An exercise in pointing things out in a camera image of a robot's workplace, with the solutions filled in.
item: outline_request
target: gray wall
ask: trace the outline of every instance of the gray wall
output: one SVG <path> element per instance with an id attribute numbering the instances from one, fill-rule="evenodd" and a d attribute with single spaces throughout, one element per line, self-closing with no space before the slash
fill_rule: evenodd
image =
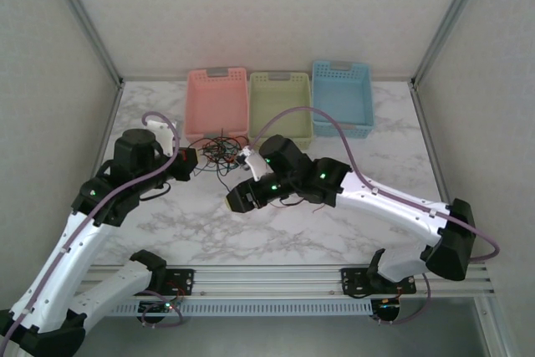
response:
<path id="1" fill-rule="evenodd" d="M 419 91 L 450 194 L 502 246 L 492 283 L 534 355 L 535 0 L 470 0 Z"/>
<path id="2" fill-rule="evenodd" d="M 420 307 L 401 299 L 403 314 Z M 418 319 L 378 326 L 368 317 L 196 318 L 174 329 L 142 328 L 135 319 L 104 319 L 77 357 L 482 357 L 470 299 L 433 300 Z"/>
<path id="3" fill-rule="evenodd" d="M 64 0 L 0 0 L 0 308 L 57 242 L 113 97 Z"/>

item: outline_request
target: tangled wires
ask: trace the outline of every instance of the tangled wires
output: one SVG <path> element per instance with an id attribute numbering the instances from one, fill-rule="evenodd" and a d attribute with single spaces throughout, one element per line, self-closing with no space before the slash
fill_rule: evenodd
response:
<path id="1" fill-rule="evenodd" d="M 249 144 L 249 139 L 243 135 L 238 137 L 220 135 L 218 137 L 210 139 L 202 138 L 192 142 L 189 147 L 201 141 L 206 142 L 199 150 L 199 153 L 206 157 L 206 164 L 203 167 L 197 167 L 193 172 L 193 176 L 197 176 L 202 171 L 215 171 L 219 182 L 230 192 L 230 188 L 223 182 L 222 177 L 225 177 L 229 171 L 233 171 L 239 167 L 235 161 L 237 153 L 242 150 L 242 144 L 239 139 L 244 139 L 245 144 Z"/>

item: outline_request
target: blue basket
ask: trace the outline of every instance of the blue basket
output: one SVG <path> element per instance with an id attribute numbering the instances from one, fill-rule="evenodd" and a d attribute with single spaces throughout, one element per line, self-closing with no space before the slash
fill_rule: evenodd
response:
<path id="1" fill-rule="evenodd" d="M 375 126 L 370 76 L 367 64 L 314 62 L 313 107 L 335 119 L 346 136 L 366 138 Z M 314 114 L 313 124 L 316 135 L 338 135 L 338 131 L 323 116 Z"/>

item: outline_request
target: white marble surface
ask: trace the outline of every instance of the white marble surface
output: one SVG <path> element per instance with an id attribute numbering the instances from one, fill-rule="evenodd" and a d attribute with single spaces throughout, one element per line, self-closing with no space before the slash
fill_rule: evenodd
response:
<path id="1" fill-rule="evenodd" d="M 147 110 L 182 121 L 185 91 L 182 82 L 127 83 L 106 159 L 124 130 L 142 126 L 140 117 Z M 365 140 L 350 140 L 361 171 L 387 186 L 438 200 L 407 84 L 374 83 L 374 100 L 375 130 Z M 339 138 L 316 137 L 308 154 L 348 162 Z M 248 177 L 249 173 L 235 170 L 224 180 L 232 188 Z M 95 264 L 123 264 L 141 248 L 156 252 L 169 264 L 368 263 L 378 248 L 412 241 L 378 218 L 340 207 L 313 213 L 318 206 L 303 203 L 232 213 L 224 203 L 225 188 L 211 172 L 171 184 L 168 195 L 142 203 L 126 218 Z"/>

